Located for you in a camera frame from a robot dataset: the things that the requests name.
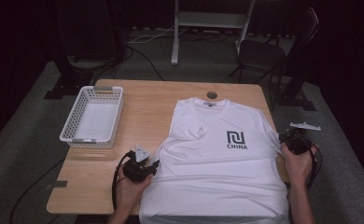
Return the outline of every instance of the white t-shirt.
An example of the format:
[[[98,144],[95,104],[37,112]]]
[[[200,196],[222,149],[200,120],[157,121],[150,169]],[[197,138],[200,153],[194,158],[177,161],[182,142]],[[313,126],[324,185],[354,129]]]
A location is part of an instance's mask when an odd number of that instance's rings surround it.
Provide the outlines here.
[[[276,133],[263,113],[229,100],[178,101],[139,217],[151,223],[289,223]]]

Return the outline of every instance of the chair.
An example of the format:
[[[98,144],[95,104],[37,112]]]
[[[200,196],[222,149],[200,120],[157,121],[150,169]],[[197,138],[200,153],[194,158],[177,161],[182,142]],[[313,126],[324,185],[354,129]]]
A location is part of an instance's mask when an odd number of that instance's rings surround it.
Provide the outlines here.
[[[269,44],[270,41],[261,43],[258,41],[243,40],[240,45],[238,56],[239,66],[230,74],[230,76],[233,76],[240,70],[240,83],[243,69],[263,73],[253,83],[258,83],[264,77],[270,76],[269,92],[271,110],[275,107],[276,100],[280,95],[281,79],[285,71],[286,62],[301,51],[318,30],[318,18],[315,11],[312,8],[304,10],[302,14],[297,17],[294,28],[296,39],[288,54],[286,54],[282,48],[278,47],[278,44]],[[278,75],[278,80],[276,82],[274,98],[272,99],[272,78],[274,74]]]

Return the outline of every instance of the chair leg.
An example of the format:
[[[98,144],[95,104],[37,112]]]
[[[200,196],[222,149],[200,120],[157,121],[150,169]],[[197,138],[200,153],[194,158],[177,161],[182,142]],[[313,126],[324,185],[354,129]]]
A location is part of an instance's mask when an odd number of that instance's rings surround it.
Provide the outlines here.
[[[241,69],[241,65],[238,65],[238,67],[236,69],[234,69],[234,71],[231,72],[229,77],[232,77],[234,75],[234,73],[237,72],[238,69]]]
[[[240,76],[238,77],[238,83],[241,84],[241,76],[243,75],[243,68],[240,67]]]
[[[281,80],[282,80],[282,73],[278,75],[278,80],[277,80],[277,84],[275,86],[275,90],[274,90],[274,98],[272,99],[272,79],[270,78],[270,83],[269,83],[269,90],[270,90],[270,98],[271,100],[271,105],[270,105],[270,110],[273,111],[275,109],[275,105],[277,104],[279,98],[281,97],[281,92],[280,92],[280,88],[281,88]]]
[[[271,72],[266,72],[263,75],[261,75],[260,77],[258,77],[255,81],[253,81],[253,84],[257,84],[258,82],[260,82],[264,77],[268,76],[269,74],[271,74]]]

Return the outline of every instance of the wooden table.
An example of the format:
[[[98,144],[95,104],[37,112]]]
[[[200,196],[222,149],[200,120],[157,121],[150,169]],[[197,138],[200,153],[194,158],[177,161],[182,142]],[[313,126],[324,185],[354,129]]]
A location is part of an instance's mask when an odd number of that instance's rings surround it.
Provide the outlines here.
[[[48,201],[50,213],[111,214],[113,174],[121,157],[136,144],[152,155],[155,153],[168,135],[177,100],[190,97],[206,101],[229,99],[260,109],[274,128],[263,91],[258,85],[103,79],[97,82],[97,86],[123,88],[124,106],[115,145],[103,150],[69,149]],[[215,100],[207,98],[209,91],[217,93]],[[277,164],[281,177],[287,180],[283,160]],[[138,214],[138,205],[133,214]]]

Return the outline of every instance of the gray carpet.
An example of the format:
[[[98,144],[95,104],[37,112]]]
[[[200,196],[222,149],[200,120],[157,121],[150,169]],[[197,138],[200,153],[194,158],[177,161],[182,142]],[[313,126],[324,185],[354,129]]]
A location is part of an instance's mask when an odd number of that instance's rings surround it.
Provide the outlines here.
[[[134,32],[132,35],[153,35],[156,31]],[[211,41],[181,40],[179,63],[171,65],[172,38],[160,38],[146,44],[131,44],[144,53],[165,80],[237,83],[238,76],[229,77],[237,66],[233,35],[221,35]],[[291,40],[282,46],[289,48]],[[126,57],[132,53],[126,51]],[[79,62],[90,67],[99,62]],[[59,134],[76,96],[61,100],[44,100],[60,76],[53,63],[45,71],[21,103],[13,118],[0,133],[0,224],[8,223],[15,202],[50,167],[62,160],[68,150]],[[244,72],[243,82],[258,74]],[[104,73],[101,78],[160,80],[150,63],[139,53]],[[267,81],[260,82],[266,96]],[[272,112],[278,132],[283,133],[290,122],[307,122],[322,131],[308,132],[308,138],[319,144],[323,154],[322,170],[309,191],[317,223],[364,223],[364,171],[353,149],[321,96],[320,89],[305,83],[302,92],[313,101],[316,111],[301,107],[277,105]],[[14,213],[13,223],[74,223],[75,215],[53,215],[46,204],[50,185],[56,180],[61,165],[56,166],[22,198]]]

